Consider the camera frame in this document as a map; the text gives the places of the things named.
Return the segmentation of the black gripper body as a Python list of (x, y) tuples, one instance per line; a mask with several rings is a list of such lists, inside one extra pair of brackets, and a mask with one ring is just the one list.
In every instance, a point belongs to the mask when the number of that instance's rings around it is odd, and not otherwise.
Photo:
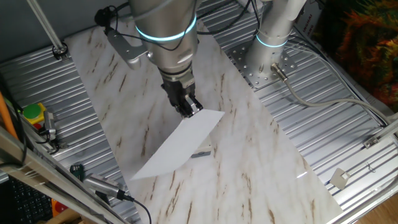
[(162, 88), (167, 93), (169, 101), (172, 106), (178, 107), (182, 106), (189, 97), (193, 102), (197, 102), (195, 99), (195, 84), (189, 84), (187, 87), (183, 87), (180, 81), (171, 82), (164, 80)]

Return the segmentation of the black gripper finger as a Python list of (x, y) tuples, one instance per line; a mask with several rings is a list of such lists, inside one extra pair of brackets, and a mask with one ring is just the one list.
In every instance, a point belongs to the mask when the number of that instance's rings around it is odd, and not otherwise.
[(194, 96), (187, 95), (186, 101), (190, 107), (188, 117), (192, 117), (203, 109), (202, 104)]
[(180, 103), (174, 106), (176, 111), (183, 117), (189, 118), (190, 117), (190, 105), (187, 103)]

